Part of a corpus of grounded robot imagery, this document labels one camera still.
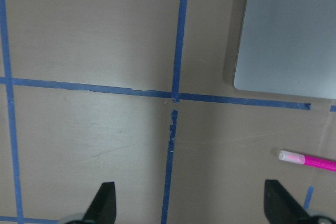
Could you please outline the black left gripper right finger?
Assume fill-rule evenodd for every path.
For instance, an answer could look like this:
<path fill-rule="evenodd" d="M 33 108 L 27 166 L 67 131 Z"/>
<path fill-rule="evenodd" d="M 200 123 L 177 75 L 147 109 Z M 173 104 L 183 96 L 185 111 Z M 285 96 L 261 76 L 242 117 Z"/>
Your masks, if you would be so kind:
<path fill-rule="evenodd" d="M 309 223 L 310 216 L 275 179 L 264 183 L 264 214 L 271 224 Z"/>

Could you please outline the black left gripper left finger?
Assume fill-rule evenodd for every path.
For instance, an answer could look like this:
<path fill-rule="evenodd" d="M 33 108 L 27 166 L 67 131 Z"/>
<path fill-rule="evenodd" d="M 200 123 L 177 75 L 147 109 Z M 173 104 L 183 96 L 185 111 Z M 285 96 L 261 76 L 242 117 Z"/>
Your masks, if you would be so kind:
<path fill-rule="evenodd" d="M 81 222 L 114 224 L 117 218 L 115 190 L 114 182 L 102 183 Z"/>

